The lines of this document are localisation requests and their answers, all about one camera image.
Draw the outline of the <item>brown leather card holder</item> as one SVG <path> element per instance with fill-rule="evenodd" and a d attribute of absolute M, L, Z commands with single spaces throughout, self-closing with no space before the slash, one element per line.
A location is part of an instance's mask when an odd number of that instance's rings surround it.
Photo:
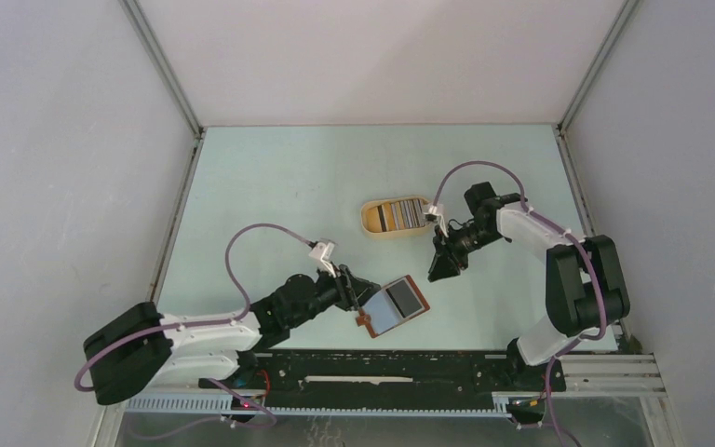
<path fill-rule="evenodd" d="M 420 288 L 410 275 L 379 289 L 357 311 L 356 324 L 371 338 L 378 338 L 430 310 Z"/>

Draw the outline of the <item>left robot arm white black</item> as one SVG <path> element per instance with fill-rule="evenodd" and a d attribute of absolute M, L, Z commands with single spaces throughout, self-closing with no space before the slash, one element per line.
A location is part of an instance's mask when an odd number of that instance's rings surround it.
<path fill-rule="evenodd" d="M 247 309 L 203 316 L 173 316 L 156 305 L 134 305 L 83 343 L 86 372 L 100 405 L 129 400 L 152 386 L 196 384 L 205 379 L 246 387 L 257 375 L 253 350 L 290 338 L 292 330 L 337 307 L 357 311 L 380 285 L 342 264 L 336 274 L 289 277 Z"/>

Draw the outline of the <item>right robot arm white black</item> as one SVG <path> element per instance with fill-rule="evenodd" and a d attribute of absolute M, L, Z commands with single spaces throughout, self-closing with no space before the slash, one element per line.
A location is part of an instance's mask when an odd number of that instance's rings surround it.
<path fill-rule="evenodd" d="M 538 214 L 519 193 L 497 195 L 488 182 L 464 194 L 471 218 L 459 227 L 447 223 L 442 208 L 429 205 L 425 218 L 435 224 L 435 254 L 428 280 L 459 276 L 469 256 L 500 239 L 519 243 L 545 267 L 546 314 L 508 348 L 507 382 L 527 389 L 541 375 L 541 364 L 581 340 L 600 339 L 609 325 L 630 311 L 626 282 L 614 241 L 585 237 Z"/>

